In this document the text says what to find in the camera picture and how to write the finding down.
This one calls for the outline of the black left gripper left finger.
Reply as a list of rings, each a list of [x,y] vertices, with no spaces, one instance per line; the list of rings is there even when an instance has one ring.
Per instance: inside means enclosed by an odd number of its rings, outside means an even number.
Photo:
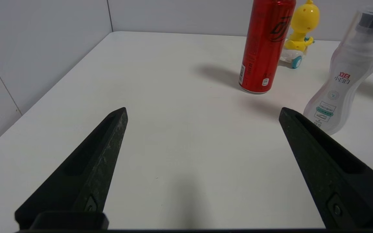
[[[100,231],[128,123],[126,108],[109,113],[15,211],[21,231]]]

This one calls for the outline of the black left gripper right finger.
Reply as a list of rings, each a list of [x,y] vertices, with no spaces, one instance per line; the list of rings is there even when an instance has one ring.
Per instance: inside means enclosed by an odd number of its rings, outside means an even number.
[[[326,229],[373,230],[373,170],[301,113],[279,122]]]

